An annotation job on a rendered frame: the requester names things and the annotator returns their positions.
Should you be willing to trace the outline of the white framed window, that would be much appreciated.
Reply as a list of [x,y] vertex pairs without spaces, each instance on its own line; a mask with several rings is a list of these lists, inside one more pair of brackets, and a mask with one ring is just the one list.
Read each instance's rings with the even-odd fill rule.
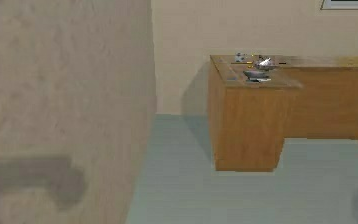
[[358,0],[322,0],[322,10],[358,10]]

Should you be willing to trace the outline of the brown wooden desk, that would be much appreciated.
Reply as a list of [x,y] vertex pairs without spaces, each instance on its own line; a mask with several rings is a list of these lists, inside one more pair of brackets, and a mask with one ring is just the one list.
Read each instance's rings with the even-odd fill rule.
[[208,122],[218,171],[271,172],[287,138],[358,141],[358,56],[270,57],[270,80],[254,64],[212,55]]

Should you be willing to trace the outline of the grey bowl with white item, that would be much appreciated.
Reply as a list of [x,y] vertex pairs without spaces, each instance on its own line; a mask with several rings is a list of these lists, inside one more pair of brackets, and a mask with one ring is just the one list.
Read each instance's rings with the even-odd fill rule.
[[254,67],[262,71],[270,71],[276,68],[276,64],[271,58],[259,58],[255,63]]

